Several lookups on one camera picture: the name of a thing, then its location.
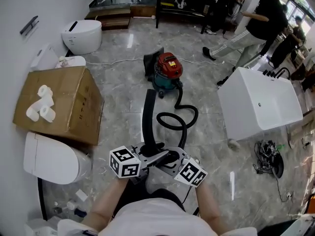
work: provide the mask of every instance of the black desk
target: black desk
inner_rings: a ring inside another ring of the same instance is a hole
[[[195,11],[191,11],[191,10],[185,10],[185,8],[183,9],[178,9],[177,7],[167,7],[167,6],[163,6],[161,5],[161,0],[157,0],[157,10],[156,10],[156,19],[157,19],[157,24],[156,24],[156,28],[158,28],[158,21],[160,18],[160,14],[161,13],[169,13],[169,14],[181,14],[181,15],[186,15],[186,16],[191,16],[191,17],[203,17],[203,24],[202,24],[202,30],[201,30],[201,34],[203,34],[207,23],[209,22],[209,15],[211,12],[211,8],[214,6],[214,4],[216,3],[216,0],[188,0],[190,2],[194,2],[196,4],[203,4],[203,5],[209,5],[209,10],[207,14],[203,14],[203,13],[198,13]]]

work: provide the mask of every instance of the cardboard box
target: cardboard box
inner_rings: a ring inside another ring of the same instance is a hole
[[[52,123],[39,117],[32,121],[26,110],[40,97],[41,85],[53,91],[56,117]],[[103,99],[85,66],[30,72],[16,104],[13,123],[34,132],[66,137],[97,145]]]

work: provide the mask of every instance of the vacuum hose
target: vacuum hose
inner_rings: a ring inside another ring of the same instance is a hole
[[[157,121],[163,127],[166,127],[168,129],[171,129],[171,130],[182,130],[182,137],[181,137],[181,140],[180,140],[180,142],[178,144],[178,147],[184,149],[185,143],[186,143],[186,139],[187,139],[187,129],[192,127],[196,123],[196,121],[198,119],[199,112],[198,112],[198,109],[195,106],[192,106],[192,105],[180,105],[181,101],[182,101],[182,97],[183,97],[183,88],[181,87],[179,82],[176,83],[176,88],[179,91],[179,96],[178,96],[178,99],[177,99],[177,101],[175,103],[174,108],[175,109],[184,109],[184,108],[192,109],[194,111],[194,117],[193,117],[192,121],[190,123],[186,124],[185,121],[182,118],[180,118],[178,115],[175,115],[175,114],[172,114],[172,113],[167,113],[167,112],[159,113],[157,115]],[[163,121],[161,119],[164,116],[168,116],[168,117],[172,117],[172,118],[176,119],[181,125],[180,126],[173,126],[173,125],[170,125],[170,124],[166,123],[165,121]]]

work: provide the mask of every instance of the bathtub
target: bathtub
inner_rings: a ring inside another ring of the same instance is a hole
[[[227,137],[241,140],[303,118],[290,80],[239,67],[218,90]]]

